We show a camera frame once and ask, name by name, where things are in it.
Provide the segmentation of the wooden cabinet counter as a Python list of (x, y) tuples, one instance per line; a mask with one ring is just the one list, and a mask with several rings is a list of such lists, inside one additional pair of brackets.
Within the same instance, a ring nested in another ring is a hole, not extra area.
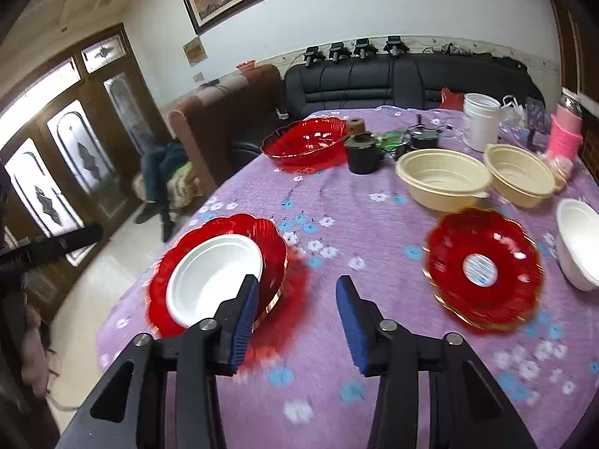
[(563, 0), (550, 0), (559, 36), (562, 85), (576, 91), (583, 107), (580, 159), (598, 175), (598, 33), (589, 30)]

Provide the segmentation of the red plastic bag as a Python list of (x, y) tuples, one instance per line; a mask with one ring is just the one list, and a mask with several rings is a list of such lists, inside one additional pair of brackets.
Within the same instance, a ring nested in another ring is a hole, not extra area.
[(448, 87), (443, 87), (441, 90), (441, 108), (444, 110), (463, 110), (464, 96), (464, 93), (453, 92)]

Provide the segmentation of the deep red glass bowl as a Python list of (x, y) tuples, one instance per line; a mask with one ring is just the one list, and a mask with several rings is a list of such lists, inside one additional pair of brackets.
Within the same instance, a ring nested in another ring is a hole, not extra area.
[(264, 139), (262, 153), (280, 166), (316, 166), (343, 154), (346, 121), (311, 117), (275, 130)]

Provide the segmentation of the white plastic jar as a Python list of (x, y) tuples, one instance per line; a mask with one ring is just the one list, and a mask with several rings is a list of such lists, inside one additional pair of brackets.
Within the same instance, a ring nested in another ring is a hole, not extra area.
[(463, 100), (464, 143), (472, 150), (483, 152), (499, 137), (501, 104), (491, 96), (466, 93)]

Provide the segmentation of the large white paper bowl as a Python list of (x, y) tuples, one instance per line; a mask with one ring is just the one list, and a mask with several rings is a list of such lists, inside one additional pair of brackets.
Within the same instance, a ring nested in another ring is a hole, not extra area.
[(563, 274), (583, 292), (598, 289), (598, 213), (586, 203), (563, 199), (556, 209), (556, 252)]

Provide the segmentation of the black motor with gear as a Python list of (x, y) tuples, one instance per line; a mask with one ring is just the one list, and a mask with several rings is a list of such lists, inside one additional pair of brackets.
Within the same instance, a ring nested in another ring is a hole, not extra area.
[(379, 168), (382, 154), (378, 141), (367, 131), (363, 119), (354, 117), (346, 121), (344, 150), (348, 169), (352, 173), (366, 175)]

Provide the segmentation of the wooden glass door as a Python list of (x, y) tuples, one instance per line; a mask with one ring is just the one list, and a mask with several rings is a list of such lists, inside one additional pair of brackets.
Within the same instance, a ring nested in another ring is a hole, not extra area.
[(2, 97), (8, 241), (104, 229), (99, 243), (31, 273), (30, 301), (45, 321), (139, 206), (132, 182), (145, 149), (170, 138), (123, 24), (54, 55)]

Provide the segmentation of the black leather sofa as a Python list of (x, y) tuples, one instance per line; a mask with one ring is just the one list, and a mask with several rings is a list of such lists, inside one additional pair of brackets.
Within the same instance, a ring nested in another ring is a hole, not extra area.
[(269, 110), (265, 117), (232, 134), (228, 140), (232, 169), (239, 170), (257, 158), (263, 140), (277, 128), (321, 110), (437, 109), (444, 88), (453, 93), (482, 93), (496, 100), (511, 95), (521, 104), (528, 98), (544, 100), (524, 64), (491, 54), (378, 55), (365, 61), (317, 61), (310, 67), (291, 66), (279, 81), (275, 96), (288, 117), (281, 120), (276, 110)]

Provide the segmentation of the red gold-rimmed labelled plate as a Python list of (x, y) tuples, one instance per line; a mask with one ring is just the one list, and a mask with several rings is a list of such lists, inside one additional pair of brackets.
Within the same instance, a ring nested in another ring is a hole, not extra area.
[(468, 326), (509, 332), (536, 310), (544, 282), (535, 242), (497, 211), (446, 214), (425, 239), (423, 273), (435, 299)]

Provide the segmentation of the large red scalloped plate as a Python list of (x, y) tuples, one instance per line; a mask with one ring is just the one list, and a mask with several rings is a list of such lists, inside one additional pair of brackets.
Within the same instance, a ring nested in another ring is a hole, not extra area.
[(167, 283), (179, 261), (202, 242), (224, 234), (239, 234), (252, 239), (261, 250), (263, 270), (260, 284), (258, 310), (253, 323), (258, 327), (276, 305), (283, 291), (287, 266), (286, 243), (278, 234), (274, 223), (268, 219), (255, 218), (249, 214), (231, 217), (215, 217), (204, 225), (183, 234), (167, 249), (158, 261), (147, 287), (146, 317), (152, 329), (162, 337), (184, 333), (167, 311)]

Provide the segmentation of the small white paper bowl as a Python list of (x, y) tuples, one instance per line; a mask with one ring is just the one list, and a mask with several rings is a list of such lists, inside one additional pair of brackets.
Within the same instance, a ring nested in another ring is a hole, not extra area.
[(261, 279), (263, 258), (247, 236), (224, 234), (202, 242), (176, 265), (167, 283), (167, 311), (180, 326), (212, 317), (234, 299), (247, 275)]

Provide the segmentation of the grey black electric motor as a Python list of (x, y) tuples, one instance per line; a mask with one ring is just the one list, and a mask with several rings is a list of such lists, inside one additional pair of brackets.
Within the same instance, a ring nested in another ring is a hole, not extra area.
[(412, 150), (438, 148), (442, 131), (439, 127), (425, 126), (419, 114), (417, 123), (407, 130), (409, 146)]

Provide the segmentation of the seated person in jeans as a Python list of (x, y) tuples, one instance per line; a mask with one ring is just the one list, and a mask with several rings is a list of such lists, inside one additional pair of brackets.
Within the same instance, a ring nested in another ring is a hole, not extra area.
[(149, 143), (141, 157), (141, 175), (146, 199), (143, 209), (135, 218), (136, 224), (143, 224), (158, 215), (161, 222), (161, 240), (166, 243), (174, 232), (174, 221), (170, 215), (170, 201), (167, 197), (167, 183), (174, 172), (188, 162), (188, 155), (179, 139), (164, 146)]

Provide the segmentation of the beige plastic bowl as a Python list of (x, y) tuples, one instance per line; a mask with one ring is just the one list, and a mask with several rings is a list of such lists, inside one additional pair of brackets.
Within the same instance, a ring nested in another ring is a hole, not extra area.
[(492, 185), (492, 175), (482, 162), (446, 149), (408, 152), (397, 160), (396, 173), (416, 203), (443, 213), (475, 206), (489, 197)]
[(483, 162), (492, 175), (492, 187), (511, 204), (534, 209), (557, 191), (553, 173), (536, 155), (522, 148), (487, 145)]

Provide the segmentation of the black clamp on sofa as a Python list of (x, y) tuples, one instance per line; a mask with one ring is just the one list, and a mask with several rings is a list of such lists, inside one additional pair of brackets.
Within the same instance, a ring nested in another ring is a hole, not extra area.
[(329, 60), (334, 64), (338, 64), (344, 59), (348, 59), (352, 56), (351, 51), (347, 49), (344, 42), (333, 43), (329, 47)]
[(400, 36), (387, 37), (384, 51), (394, 58), (410, 53), (409, 47), (402, 41)]
[(378, 54), (378, 49), (370, 42), (368, 37), (360, 37), (355, 41), (353, 54), (359, 60), (365, 61)]
[(304, 65), (307, 69), (310, 68), (314, 63), (325, 60), (325, 56), (320, 51), (318, 46), (307, 47), (302, 56), (304, 57)]

